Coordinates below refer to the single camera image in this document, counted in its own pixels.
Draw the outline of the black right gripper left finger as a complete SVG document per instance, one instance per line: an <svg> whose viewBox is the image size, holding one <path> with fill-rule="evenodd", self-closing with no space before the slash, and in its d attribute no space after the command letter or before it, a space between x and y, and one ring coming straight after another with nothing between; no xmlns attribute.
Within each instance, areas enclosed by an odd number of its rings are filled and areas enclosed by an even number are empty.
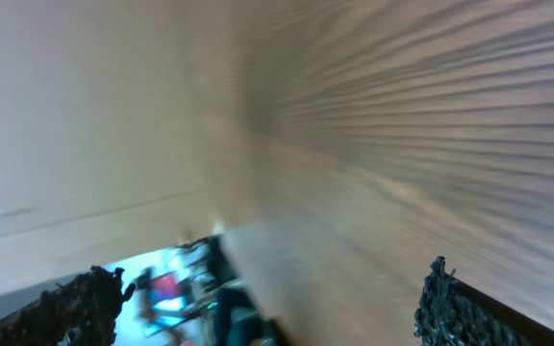
<svg viewBox="0 0 554 346"><path fill-rule="evenodd" d="M124 269L93 265L55 290L44 290L30 305L0 319L0 346L111 346L116 318L135 284L122 280Z"/></svg>

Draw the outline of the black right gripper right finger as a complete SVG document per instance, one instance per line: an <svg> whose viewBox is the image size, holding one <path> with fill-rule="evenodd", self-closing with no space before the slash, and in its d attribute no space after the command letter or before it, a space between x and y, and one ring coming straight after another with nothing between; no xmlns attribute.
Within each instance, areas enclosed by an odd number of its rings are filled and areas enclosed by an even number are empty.
<svg viewBox="0 0 554 346"><path fill-rule="evenodd" d="M445 271L437 257L415 311L423 346L554 346L554 331Z"/></svg>

